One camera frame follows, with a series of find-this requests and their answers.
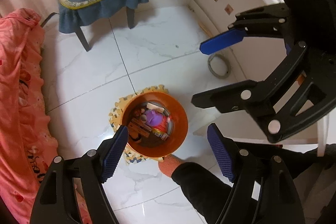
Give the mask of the purple ribbed cup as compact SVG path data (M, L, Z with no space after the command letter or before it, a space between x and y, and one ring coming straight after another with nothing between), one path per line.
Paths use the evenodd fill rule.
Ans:
M163 121L163 114L155 110L146 110L140 115L140 120L150 127L158 126Z

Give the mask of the orange trash bin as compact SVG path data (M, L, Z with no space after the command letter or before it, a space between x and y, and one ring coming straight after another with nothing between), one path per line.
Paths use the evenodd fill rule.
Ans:
M151 158L165 157L175 152L188 132L184 108L164 92L135 96L123 109L121 124L128 129L129 147Z

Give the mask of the person's dark clothing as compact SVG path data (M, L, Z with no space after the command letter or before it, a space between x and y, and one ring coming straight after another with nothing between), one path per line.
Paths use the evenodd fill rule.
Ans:
M335 144L328 144L323 157L316 150L305 153L282 149L275 145L237 143L258 158L262 164L272 156L284 160L294 180L305 214L306 223L335 223ZM207 223L215 223L231 191L209 170L195 162L182 162L173 155L158 164L159 170L177 183Z

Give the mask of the pink floral bed cover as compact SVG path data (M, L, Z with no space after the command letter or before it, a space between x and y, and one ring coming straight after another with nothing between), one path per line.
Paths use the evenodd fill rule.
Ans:
M17 9L1 18L1 198L29 223L35 197L58 155L42 94L41 16Z

